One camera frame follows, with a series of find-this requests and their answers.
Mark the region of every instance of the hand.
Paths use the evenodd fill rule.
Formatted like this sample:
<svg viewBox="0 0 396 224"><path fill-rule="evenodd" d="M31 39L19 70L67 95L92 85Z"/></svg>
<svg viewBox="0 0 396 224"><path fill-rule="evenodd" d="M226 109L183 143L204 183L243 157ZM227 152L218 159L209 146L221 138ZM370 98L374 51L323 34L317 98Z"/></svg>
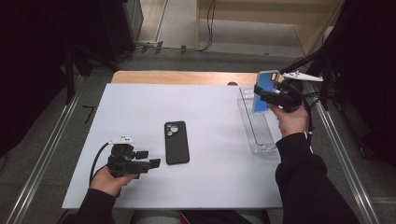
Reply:
<svg viewBox="0 0 396 224"><path fill-rule="evenodd" d="M101 190L115 197L121 187L127 185L135 177L136 175L124 175L116 178L110 174L108 167L105 166L93 177L90 188Z"/></svg>
<svg viewBox="0 0 396 224"><path fill-rule="evenodd" d="M308 114L301 105L297 110L287 113L277 105L268 105L279 120L279 129L282 137L293 133L303 133L308 123Z"/></svg>

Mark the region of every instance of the sleeve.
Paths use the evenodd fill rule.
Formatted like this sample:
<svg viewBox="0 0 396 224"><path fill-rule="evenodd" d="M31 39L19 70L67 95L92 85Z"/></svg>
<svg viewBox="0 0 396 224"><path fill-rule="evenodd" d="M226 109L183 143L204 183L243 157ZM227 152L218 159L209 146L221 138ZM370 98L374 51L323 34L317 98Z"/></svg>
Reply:
<svg viewBox="0 0 396 224"><path fill-rule="evenodd" d="M304 133L276 143L281 163L276 183L288 223L359 223L352 209L326 176L323 159L312 154Z"/></svg>
<svg viewBox="0 0 396 224"><path fill-rule="evenodd" d="M88 189L76 214L68 215L62 224L107 224L115 223L112 210L116 198L97 189Z"/></svg>

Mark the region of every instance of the person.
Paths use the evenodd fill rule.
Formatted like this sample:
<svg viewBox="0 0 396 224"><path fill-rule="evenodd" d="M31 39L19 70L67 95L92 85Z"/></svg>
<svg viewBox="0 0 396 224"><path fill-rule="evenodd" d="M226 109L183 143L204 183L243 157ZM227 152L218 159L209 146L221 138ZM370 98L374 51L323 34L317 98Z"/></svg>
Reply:
<svg viewBox="0 0 396 224"><path fill-rule="evenodd" d="M276 105L269 107L279 120L282 134L276 143L281 158L276 168L276 183L283 203L283 223L359 223L326 176L323 159L310 150L304 134L308 121L305 109L300 106L286 113ZM114 223L111 211L115 195L133 178L133 175L114 178L103 168L95 175L78 212L68 215L63 224Z"/></svg>

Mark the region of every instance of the black curtain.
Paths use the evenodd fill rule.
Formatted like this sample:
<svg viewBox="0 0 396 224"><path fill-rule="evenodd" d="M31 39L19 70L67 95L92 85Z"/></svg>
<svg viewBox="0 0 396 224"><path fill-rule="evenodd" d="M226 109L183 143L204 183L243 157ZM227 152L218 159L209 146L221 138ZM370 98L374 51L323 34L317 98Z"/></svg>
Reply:
<svg viewBox="0 0 396 224"><path fill-rule="evenodd" d="M56 12L44 1L30 2L0 1L0 157L66 84L62 34L51 19Z"/></svg>

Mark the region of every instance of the clear plastic container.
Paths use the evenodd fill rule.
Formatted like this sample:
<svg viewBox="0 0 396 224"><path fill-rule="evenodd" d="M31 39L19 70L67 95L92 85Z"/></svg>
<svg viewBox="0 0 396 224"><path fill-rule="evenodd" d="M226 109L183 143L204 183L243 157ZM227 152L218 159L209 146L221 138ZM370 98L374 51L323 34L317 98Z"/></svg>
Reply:
<svg viewBox="0 0 396 224"><path fill-rule="evenodd" d="M253 112L254 87L241 87L238 97L239 110L250 150L253 154L274 154L277 151L276 143L268 126L265 113Z"/></svg>

